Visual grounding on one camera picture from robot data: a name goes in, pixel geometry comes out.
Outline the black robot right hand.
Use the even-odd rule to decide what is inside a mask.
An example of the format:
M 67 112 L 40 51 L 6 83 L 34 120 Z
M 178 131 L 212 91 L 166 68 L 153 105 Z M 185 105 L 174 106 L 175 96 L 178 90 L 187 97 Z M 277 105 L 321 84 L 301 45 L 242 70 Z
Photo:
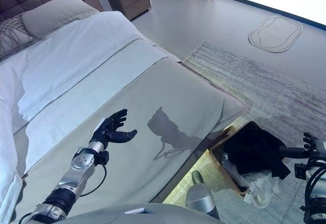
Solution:
M 283 157 L 293 159 L 325 160 L 325 143 L 309 132 L 304 132 L 303 135 L 303 148 L 280 146 L 280 154 Z

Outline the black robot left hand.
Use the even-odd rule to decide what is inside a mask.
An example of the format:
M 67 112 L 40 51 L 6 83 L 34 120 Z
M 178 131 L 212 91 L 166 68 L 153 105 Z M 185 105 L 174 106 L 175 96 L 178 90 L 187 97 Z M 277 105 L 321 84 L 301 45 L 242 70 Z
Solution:
M 122 109 L 108 118 L 97 127 L 93 132 L 90 143 L 100 142 L 106 149 L 108 143 L 126 143 L 131 141 L 137 134 L 137 130 L 130 132 L 117 131 L 126 121 L 127 109 Z

